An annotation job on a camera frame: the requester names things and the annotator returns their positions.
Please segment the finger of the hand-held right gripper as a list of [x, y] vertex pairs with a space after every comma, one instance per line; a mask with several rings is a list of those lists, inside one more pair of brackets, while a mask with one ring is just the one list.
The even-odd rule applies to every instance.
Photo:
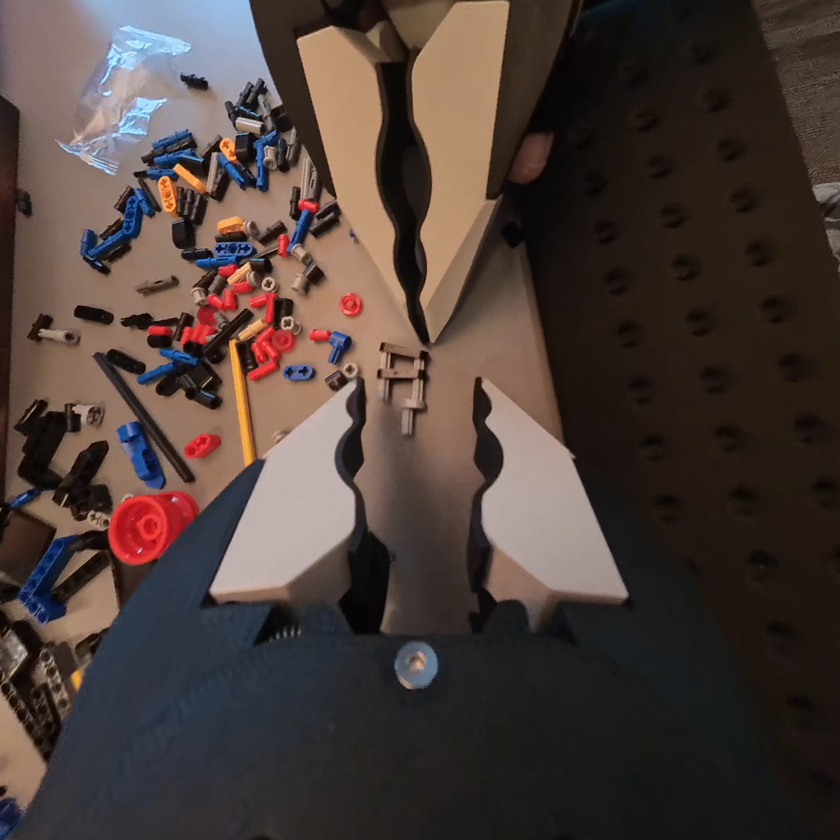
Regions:
[[509, 2], [457, 2], [417, 54], [412, 115], [430, 194], [419, 300], [435, 342], [452, 318], [499, 200], [487, 196]]
[[406, 164], [418, 162], [407, 59], [337, 25], [297, 39], [332, 192], [421, 343], [425, 255]]

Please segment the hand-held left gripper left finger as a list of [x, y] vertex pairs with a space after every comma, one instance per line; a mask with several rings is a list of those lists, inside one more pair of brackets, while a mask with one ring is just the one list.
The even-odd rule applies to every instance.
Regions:
[[378, 634], [392, 556], [355, 483], [364, 464], [364, 379], [350, 381], [260, 460], [209, 587], [216, 603], [337, 606], [357, 634]]

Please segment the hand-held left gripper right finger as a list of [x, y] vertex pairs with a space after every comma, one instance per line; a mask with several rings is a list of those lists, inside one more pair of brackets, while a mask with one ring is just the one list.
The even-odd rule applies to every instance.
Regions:
[[620, 606], [629, 594], [567, 447], [487, 378], [472, 422], [482, 482], [471, 502], [467, 571], [480, 630], [517, 602], [538, 632], [566, 603]]

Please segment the grey pin assembly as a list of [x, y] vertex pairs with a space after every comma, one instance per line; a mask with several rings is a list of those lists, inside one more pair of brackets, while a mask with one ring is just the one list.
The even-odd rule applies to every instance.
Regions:
[[411, 395], [401, 407], [401, 434], [411, 438], [415, 434], [417, 415], [427, 409], [427, 370], [430, 356], [426, 350], [413, 352], [409, 348], [382, 342], [379, 348], [380, 366], [376, 372], [380, 399], [384, 403], [392, 400], [395, 383], [411, 385]]

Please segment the person's right hand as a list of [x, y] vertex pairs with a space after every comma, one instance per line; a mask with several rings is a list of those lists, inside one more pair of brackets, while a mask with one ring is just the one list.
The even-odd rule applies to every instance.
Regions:
[[553, 131], [527, 133], [512, 160], [507, 181], [526, 185], [537, 180], [548, 163], [553, 142]]

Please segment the yellow axle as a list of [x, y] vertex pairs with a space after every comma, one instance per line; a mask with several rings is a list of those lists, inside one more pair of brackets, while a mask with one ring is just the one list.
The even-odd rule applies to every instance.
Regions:
[[248, 467], [256, 460], [256, 444], [245, 369], [240, 360], [238, 342], [235, 339], [228, 342], [228, 356], [234, 383], [240, 444], [245, 467]]

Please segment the red wheel hub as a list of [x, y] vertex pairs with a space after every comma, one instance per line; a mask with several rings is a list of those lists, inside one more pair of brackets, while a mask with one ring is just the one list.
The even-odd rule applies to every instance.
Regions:
[[194, 498], [179, 490], [130, 497], [111, 515], [110, 550], [127, 565], [158, 560], [199, 512]]

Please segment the blue curved panel piece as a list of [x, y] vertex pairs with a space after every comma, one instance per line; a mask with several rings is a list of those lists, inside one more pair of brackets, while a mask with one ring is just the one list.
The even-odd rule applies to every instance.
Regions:
[[117, 436], [137, 478], [148, 488], [162, 490], [165, 476], [142, 425], [138, 422], [123, 424], [118, 427]]

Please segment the pile of small building pieces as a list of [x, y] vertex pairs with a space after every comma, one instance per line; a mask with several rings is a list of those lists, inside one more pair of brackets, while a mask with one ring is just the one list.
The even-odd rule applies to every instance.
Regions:
[[180, 129], [153, 140], [114, 204], [117, 217], [99, 232], [85, 228], [79, 246], [84, 264], [107, 276], [131, 252], [144, 222], [165, 218], [177, 255], [201, 271], [189, 288], [193, 310], [175, 318], [140, 312], [120, 322], [143, 332], [163, 359], [135, 375], [138, 384], [154, 383], [164, 396], [183, 391], [211, 409], [222, 402], [214, 366], [230, 340], [238, 342], [248, 381], [280, 368], [300, 328], [294, 300], [280, 296], [280, 260], [298, 260], [296, 291], [315, 286], [323, 273], [304, 248], [307, 231], [319, 236], [340, 221], [336, 202], [319, 205], [318, 176], [306, 159], [308, 183], [291, 188], [288, 221], [260, 226], [252, 218], [228, 216], [215, 223], [212, 242], [200, 246], [207, 211], [224, 200], [230, 186], [265, 194], [271, 176], [288, 173], [300, 159], [298, 133], [263, 78], [247, 82], [224, 107], [231, 129], [226, 135], [199, 143], [192, 130]]

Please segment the long black axle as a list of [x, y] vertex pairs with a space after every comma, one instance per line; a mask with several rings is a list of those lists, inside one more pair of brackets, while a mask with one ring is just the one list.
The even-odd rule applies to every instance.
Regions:
[[120, 395], [137, 422], [143, 427], [147, 437], [169, 462], [175, 473], [183, 482], [187, 484], [194, 483], [196, 477], [192, 470], [170, 439], [165, 435], [146, 406], [135, 395], [131, 386], [125, 381], [119, 370], [108, 360], [104, 353], [96, 352], [92, 355], [92, 359]]

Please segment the black dimpled panel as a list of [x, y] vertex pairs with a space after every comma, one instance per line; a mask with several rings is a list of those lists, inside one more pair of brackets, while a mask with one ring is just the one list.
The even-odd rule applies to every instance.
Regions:
[[838, 838], [838, 273], [750, 2], [584, 11], [523, 200], [565, 438], [737, 648]]

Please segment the blue angle connector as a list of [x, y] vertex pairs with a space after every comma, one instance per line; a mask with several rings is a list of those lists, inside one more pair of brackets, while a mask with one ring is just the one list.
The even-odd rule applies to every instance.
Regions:
[[316, 343], [327, 343], [330, 347], [328, 361], [334, 366], [339, 366], [342, 358], [352, 345], [351, 336], [340, 331], [327, 329], [311, 329], [308, 333], [309, 339]]

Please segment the clear empty plastic bag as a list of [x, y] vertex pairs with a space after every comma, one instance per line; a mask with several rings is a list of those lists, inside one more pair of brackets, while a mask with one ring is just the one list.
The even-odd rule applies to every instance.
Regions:
[[176, 94], [178, 62], [192, 45], [182, 38], [123, 25], [77, 100], [70, 138], [59, 147], [106, 175], [148, 135], [154, 114]]

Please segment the pile of large black beams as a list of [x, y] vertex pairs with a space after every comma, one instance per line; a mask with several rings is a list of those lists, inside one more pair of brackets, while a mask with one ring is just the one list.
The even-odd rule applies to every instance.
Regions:
[[54, 752], [75, 689], [79, 648], [46, 641], [41, 631], [67, 614], [70, 600], [113, 564], [107, 527], [109, 490], [94, 482], [109, 452], [96, 441], [61, 475], [53, 459], [79, 410], [51, 412], [38, 400], [15, 425], [24, 436], [18, 475], [25, 492], [2, 502], [2, 698], [43, 760]]

